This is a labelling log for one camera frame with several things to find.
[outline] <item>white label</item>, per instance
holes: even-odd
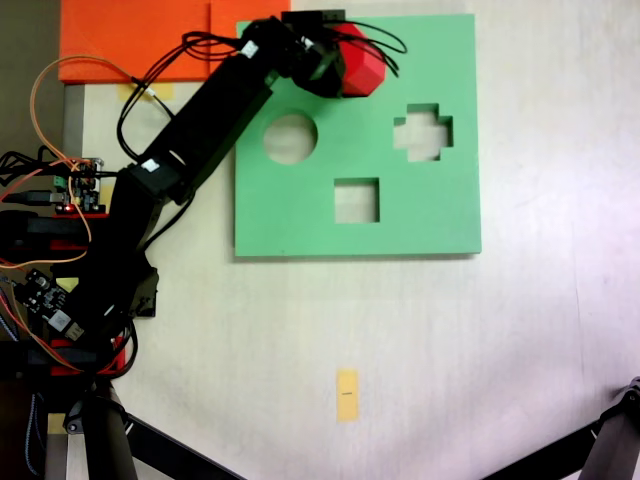
[[[258,51],[258,46],[251,40],[244,44],[240,53],[242,53],[245,57],[251,58]]]
[[[83,333],[84,333],[84,330],[80,328],[80,325],[78,325],[76,322],[73,322],[73,324],[69,327],[69,330],[67,330],[67,333],[65,333],[65,335],[67,336],[67,338],[70,338],[75,342],[77,339],[80,338],[80,336]]]
[[[58,310],[49,319],[49,325],[51,325],[53,328],[55,328],[59,332],[62,332],[62,330],[64,330],[66,326],[69,325],[70,321],[71,321],[71,317],[69,317],[69,315],[64,313],[62,310]]]
[[[142,164],[142,168],[144,168],[149,173],[153,173],[158,168],[160,168],[160,165],[158,165],[158,163],[153,158],[150,158]]]

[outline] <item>black tripod leg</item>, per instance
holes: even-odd
[[[137,480],[121,411],[112,402],[89,399],[82,428],[91,480]]]
[[[129,415],[129,422],[128,437],[133,456],[168,477],[174,480],[243,480],[133,415]]]
[[[595,442],[598,422],[548,445],[484,480],[561,480],[582,468]]]
[[[621,411],[602,425],[579,480],[631,480],[639,453],[640,432]]]

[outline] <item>circuit board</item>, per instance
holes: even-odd
[[[67,292],[39,270],[31,270],[24,285],[15,286],[16,300],[23,304],[32,318],[41,318],[71,340],[77,340],[84,330],[62,311]]]
[[[83,213],[105,213],[106,207],[100,205],[100,179],[96,174],[102,170],[104,161],[100,158],[87,158],[90,163],[83,163],[76,170],[80,174],[71,180],[71,190],[76,200],[76,205]],[[69,185],[65,177],[56,176],[53,178],[53,185],[56,191],[64,195],[63,201],[56,205],[56,213],[59,215],[75,214],[73,200],[69,194]]]

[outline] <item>robotic arm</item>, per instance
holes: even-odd
[[[342,96],[340,48],[314,36],[327,20],[343,21],[344,12],[291,12],[282,21],[251,23],[239,53],[219,65],[138,164],[118,173],[106,225],[89,246],[78,286],[56,314],[65,325],[61,333],[91,348],[123,330],[136,291],[145,282],[155,290],[157,272],[143,245],[162,208],[194,195],[269,99],[277,78],[290,77],[320,96]]]

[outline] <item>circular hole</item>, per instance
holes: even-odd
[[[295,165],[306,160],[318,142],[313,120],[299,113],[284,115],[264,132],[264,148],[274,162]]]

